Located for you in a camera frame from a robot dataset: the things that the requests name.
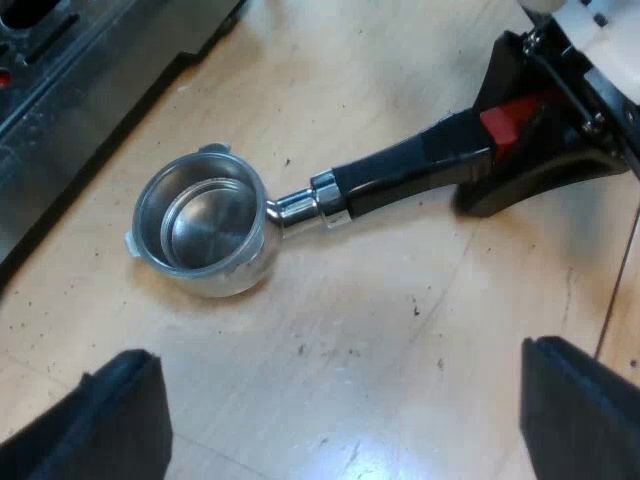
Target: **black object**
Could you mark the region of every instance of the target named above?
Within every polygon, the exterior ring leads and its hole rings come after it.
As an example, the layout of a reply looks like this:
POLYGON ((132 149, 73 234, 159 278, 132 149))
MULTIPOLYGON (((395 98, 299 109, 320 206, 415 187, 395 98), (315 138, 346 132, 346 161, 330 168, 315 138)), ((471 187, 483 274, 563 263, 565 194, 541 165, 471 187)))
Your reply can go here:
POLYGON ((466 110, 362 160, 333 169, 351 218, 401 198, 486 176, 495 145, 479 115, 466 110))
POLYGON ((520 428, 538 480, 640 478, 640 390, 559 337, 523 343, 520 428))
POLYGON ((126 351, 0 445, 0 478, 159 480, 172 436, 160 359, 126 351))
MULTIPOLYGON (((558 94, 540 102, 490 175, 462 183, 454 197, 459 212, 490 216, 544 191, 624 173, 627 163, 637 163, 635 152, 624 148, 625 130, 608 112, 603 115, 605 102, 594 88, 588 89, 583 76, 590 69, 552 20, 528 34, 505 32, 496 40, 475 111, 533 92, 551 89, 558 94)), ((634 127, 627 123, 626 132, 634 127)))
POLYGON ((333 174, 352 218, 448 184, 459 212, 486 217, 629 165, 640 176, 638 157, 640 110, 540 17, 496 40, 471 109, 333 174))

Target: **black plastic bracket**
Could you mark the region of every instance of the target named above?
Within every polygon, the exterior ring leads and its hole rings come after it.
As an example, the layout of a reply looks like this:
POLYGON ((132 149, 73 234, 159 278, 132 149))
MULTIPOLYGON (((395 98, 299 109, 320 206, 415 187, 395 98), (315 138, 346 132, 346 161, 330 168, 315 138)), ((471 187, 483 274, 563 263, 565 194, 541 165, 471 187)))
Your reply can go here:
MULTIPOLYGON (((486 111, 558 87, 558 78, 524 53, 526 40, 525 35, 505 32, 495 42, 474 110, 486 111)), ((586 132, 583 115, 572 100, 541 103, 491 174, 459 186, 454 197, 456 210, 487 217, 547 190, 627 171, 617 135, 586 132)))

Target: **light wood surface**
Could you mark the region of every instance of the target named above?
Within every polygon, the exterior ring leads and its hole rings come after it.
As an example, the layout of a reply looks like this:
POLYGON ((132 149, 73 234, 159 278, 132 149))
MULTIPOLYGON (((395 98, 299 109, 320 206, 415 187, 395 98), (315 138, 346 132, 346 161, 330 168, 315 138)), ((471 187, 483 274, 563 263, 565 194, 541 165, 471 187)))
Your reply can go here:
POLYGON ((598 359, 640 386, 640 225, 636 223, 598 359))
POLYGON ((203 301, 125 252, 140 190, 233 144, 273 196, 471 104, 511 0, 255 1, 166 92, 0 304, 0 439, 117 352, 162 357, 169 478, 531 479, 520 343, 595 351, 640 199, 631 175, 487 220, 451 188, 287 245, 267 282, 203 301))

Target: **chrome neck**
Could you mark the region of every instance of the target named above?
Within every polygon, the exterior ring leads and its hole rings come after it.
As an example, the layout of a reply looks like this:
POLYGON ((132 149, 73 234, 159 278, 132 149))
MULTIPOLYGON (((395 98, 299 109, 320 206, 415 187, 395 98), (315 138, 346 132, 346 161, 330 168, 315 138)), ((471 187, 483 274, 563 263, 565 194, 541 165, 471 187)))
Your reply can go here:
POLYGON ((321 224, 327 228, 335 228, 351 221, 346 202, 331 170, 312 177, 310 183, 310 188, 269 202, 269 216, 277 218, 283 238, 321 224))

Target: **black handle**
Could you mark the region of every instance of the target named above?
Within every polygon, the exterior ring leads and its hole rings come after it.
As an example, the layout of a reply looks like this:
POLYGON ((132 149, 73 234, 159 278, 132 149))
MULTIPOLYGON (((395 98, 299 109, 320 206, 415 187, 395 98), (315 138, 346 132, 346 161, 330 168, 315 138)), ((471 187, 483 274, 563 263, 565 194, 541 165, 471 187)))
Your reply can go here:
POLYGON ((456 113, 333 175, 352 218, 425 190, 475 181, 491 171, 495 143, 480 116, 456 113))

